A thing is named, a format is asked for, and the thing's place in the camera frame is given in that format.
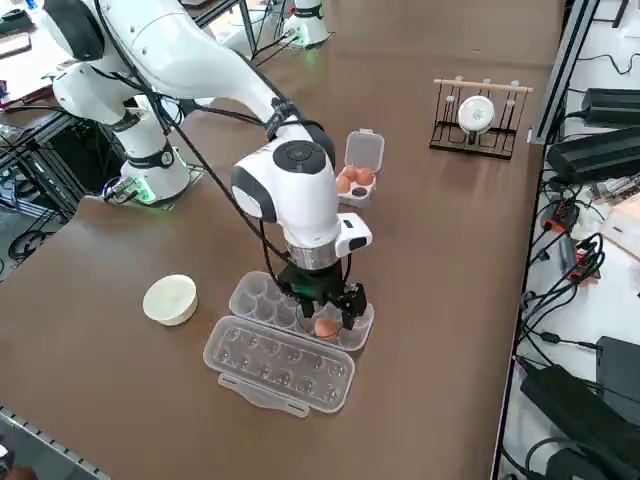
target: metal frame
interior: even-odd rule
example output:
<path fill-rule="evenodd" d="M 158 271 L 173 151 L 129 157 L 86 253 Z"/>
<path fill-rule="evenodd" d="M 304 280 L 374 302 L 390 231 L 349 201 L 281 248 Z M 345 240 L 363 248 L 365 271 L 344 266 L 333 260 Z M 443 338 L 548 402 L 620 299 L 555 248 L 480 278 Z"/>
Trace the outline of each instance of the metal frame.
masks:
<path fill-rule="evenodd" d="M 82 458 L 77 453 L 71 451 L 70 449 L 62 445 L 60 442 L 54 440 L 49 435 L 47 435 L 42 430 L 40 430 L 39 428 L 29 423 L 24 418 L 17 416 L 15 413 L 11 412 L 9 409 L 0 405 L 0 422 L 1 421 L 6 422 L 9 426 L 13 428 L 17 428 L 29 434 L 36 440 L 42 442 L 45 446 L 53 449 L 63 457 L 66 457 L 71 463 L 83 469 L 85 472 L 93 475 L 98 480 L 110 480 L 111 477 L 107 476 L 98 467 L 89 463 L 87 460 Z"/>
<path fill-rule="evenodd" d="M 578 55 L 587 38 L 593 16 L 600 0 L 575 0 L 564 29 L 558 55 L 547 82 L 542 106 L 531 131 L 530 143 L 547 143 L 554 121 L 563 108 L 565 92 L 569 87 Z"/>

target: brown egg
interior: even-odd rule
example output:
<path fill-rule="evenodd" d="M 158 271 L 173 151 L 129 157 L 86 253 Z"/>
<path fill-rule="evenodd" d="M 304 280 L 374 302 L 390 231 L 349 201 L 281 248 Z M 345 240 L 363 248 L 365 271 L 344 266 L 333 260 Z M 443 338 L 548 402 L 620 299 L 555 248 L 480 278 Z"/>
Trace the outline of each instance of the brown egg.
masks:
<path fill-rule="evenodd" d="M 316 337 L 328 342 L 333 342 L 336 338 L 338 338 L 339 329 L 340 327 L 338 327 L 336 322 L 334 322 L 330 318 L 320 317 L 318 320 L 316 320 L 314 331 Z"/>
<path fill-rule="evenodd" d="M 357 174 L 358 174 L 358 171 L 356 170 L 356 167 L 352 167 L 350 165 L 347 165 L 346 167 L 344 167 L 344 169 L 342 170 L 342 173 L 340 175 L 344 175 L 345 177 L 347 177 L 352 182 L 355 182 Z"/>
<path fill-rule="evenodd" d="M 368 168 L 359 168 L 356 171 L 356 183 L 367 187 L 373 183 L 373 172 Z"/>
<path fill-rule="evenodd" d="M 351 190 L 351 182 L 344 175 L 338 175 L 338 178 L 336 178 L 336 188 L 338 189 L 338 193 L 349 193 L 349 190 Z"/>

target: table surface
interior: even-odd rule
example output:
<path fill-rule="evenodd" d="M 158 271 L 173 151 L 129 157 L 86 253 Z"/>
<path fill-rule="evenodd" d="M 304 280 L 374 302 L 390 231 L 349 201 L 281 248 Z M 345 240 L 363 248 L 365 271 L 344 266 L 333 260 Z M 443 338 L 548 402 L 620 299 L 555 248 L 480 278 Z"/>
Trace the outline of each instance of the table surface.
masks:
<path fill-rule="evenodd" d="M 234 286 L 264 269 L 259 242 L 208 179 L 171 212 L 85 199 L 12 274 L 0 289 L 0 402 L 116 479 L 486 478 L 540 152 L 526 132 L 510 162 L 429 150 L 432 79 L 533 86 L 530 125 L 562 8 L 479 3 L 329 2 L 328 44 L 264 65 L 337 152 L 358 128 L 386 139 L 378 189 L 361 211 L 374 245 L 354 255 L 352 272 L 376 320 L 338 414 L 258 409 L 204 365 Z M 252 126 L 204 114 L 185 129 L 225 181 L 264 142 Z M 200 305 L 167 329 L 145 319 L 142 297 L 177 272 L 195 280 Z"/>

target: white robotic arm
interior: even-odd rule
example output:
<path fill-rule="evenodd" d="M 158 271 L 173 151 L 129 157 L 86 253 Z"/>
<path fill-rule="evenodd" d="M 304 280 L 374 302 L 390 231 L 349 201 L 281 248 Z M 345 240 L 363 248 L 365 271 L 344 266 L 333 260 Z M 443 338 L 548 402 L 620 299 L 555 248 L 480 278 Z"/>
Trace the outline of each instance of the white robotic arm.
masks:
<path fill-rule="evenodd" d="M 158 194 L 165 187 L 179 189 L 168 193 L 184 190 L 186 168 L 152 112 L 124 107 L 136 90 L 102 69 L 120 65 L 127 75 L 124 66 L 132 65 L 136 79 L 157 93 L 227 97 L 257 115 L 269 143 L 234 167 L 232 194 L 249 215 L 282 226 L 290 260 L 278 281 L 305 315 L 313 313 L 313 301 L 332 302 L 350 328 L 366 297 L 361 285 L 344 284 L 340 258 L 371 244 L 372 235 L 356 214 L 338 214 L 334 150 L 321 128 L 305 122 L 244 57 L 202 32 L 177 0 L 46 0 L 44 10 L 54 37 L 82 60 L 54 80 L 60 104 L 114 130 L 128 168 L 144 171 L 154 199 L 169 198 Z"/>

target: egg carton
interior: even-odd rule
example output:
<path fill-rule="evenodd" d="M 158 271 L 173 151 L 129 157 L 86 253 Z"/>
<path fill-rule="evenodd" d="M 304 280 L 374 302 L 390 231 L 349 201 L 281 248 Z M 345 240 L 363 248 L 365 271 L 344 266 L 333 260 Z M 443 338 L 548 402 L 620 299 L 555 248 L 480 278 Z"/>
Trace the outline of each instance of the egg carton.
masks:
<path fill-rule="evenodd" d="M 373 183 L 371 185 L 360 185 L 358 182 L 351 182 L 351 187 L 347 193 L 338 193 L 340 203 L 354 207 L 366 207 L 369 205 L 371 196 L 376 189 L 376 183 L 378 181 L 376 177 L 377 175 L 374 173 Z"/>
<path fill-rule="evenodd" d="M 239 317 L 348 352 L 364 346 L 373 326 L 371 304 L 367 305 L 362 316 L 354 320 L 353 330 L 341 329 L 335 340 L 317 337 L 313 333 L 315 323 L 318 318 L 326 317 L 341 325 L 342 312 L 332 304 L 324 307 L 315 304 L 315 307 L 313 317 L 304 318 L 296 301 L 284 295 L 271 276 L 264 272 L 247 273 L 229 299 L 229 308 Z"/>
<path fill-rule="evenodd" d="M 216 323 L 203 358 L 221 372 L 221 385 L 259 407 L 298 417 L 309 407 L 340 410 L 355 373 L 344 352 L 232 316 Z"/>
<path fill-rule="evenodd" d="M 354 207 L 366 207 L 376 189 L 378 175 L 384 156 L 384 137 L 367 128 L 351 132 L 347 137 L 347 149 L 344 156 L 345 166 L 368 168 L 373 173 L 371 185 L 359 185 L 351 182 L 347 193 L 339 193 L 340 203 Z"/>

